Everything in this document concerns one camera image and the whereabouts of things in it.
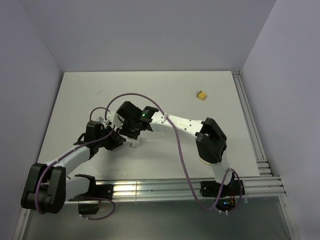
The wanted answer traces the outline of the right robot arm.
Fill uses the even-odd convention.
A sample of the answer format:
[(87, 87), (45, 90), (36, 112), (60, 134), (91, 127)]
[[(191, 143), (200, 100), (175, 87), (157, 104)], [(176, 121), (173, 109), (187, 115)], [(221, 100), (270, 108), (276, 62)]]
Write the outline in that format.
[(227, 195), (239, 185), (227, 159), (227, 136), (214, 119), (186, 119), (165, 113), (158, 106), (140, 109), (130, 101), (125, 101), (116, 113), (122, 123), (119, 133), (128, 138), (136, 140), (142, 131), (150, 131), (194, 142), (199, 157), (210, 164), (220, 194)]

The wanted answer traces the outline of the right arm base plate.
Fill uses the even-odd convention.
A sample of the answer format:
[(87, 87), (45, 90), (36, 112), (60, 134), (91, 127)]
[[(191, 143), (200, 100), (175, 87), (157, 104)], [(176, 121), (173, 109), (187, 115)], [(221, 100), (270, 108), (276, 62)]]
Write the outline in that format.
[[(220, 186), (221, 185), (214, 180), (201, 181), (199, 193), (202, 197), (216, 198), (218, 196)], [(234, 180), (228, 185), (223, 185), (220, 198), (240, 196), (241, 191), (242, 195), (246, 193), (243, 181)]]

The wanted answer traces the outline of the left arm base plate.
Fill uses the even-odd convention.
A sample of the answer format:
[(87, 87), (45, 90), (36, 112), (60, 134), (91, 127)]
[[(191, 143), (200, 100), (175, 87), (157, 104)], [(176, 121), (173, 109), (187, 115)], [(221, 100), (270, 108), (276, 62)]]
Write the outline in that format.
[(90, 193), (84, 193), (71, 198), (69, 201), (91, 201), (99, 199), (113, 199), (114, 185), (113, 184), (98, 184)]

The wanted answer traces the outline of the white cube power socket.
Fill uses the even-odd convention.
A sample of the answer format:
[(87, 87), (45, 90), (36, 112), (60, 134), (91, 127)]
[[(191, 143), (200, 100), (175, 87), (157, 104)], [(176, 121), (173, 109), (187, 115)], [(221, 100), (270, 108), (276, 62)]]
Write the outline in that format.
[(135, 148), (138, 144), (138, 141), (136, 139), (133, 139), (133, 138), (129, 138), (127, 136), (123, 136), (125, 139), (126, 139), (126, 144), (129, 145), (130, 148)]

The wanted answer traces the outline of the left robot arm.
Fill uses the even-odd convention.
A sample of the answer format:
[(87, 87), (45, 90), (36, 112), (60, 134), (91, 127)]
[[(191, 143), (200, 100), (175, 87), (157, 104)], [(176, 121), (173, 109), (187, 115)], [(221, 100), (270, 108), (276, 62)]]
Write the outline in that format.
[(96, 178), (87, 174), (69, 177), (80, 165), (91, 160), (99, 151), (113, 151), (122, 146), (126, 139), (111, 125), (89, 121), (85, 132), (80, 135), (70, 150), (60, 157), (35, 163), (30, 169), (20, 200), (24, 209), (40, 214), (57, 214), (66, 201), (75, 198), (96, 198)]

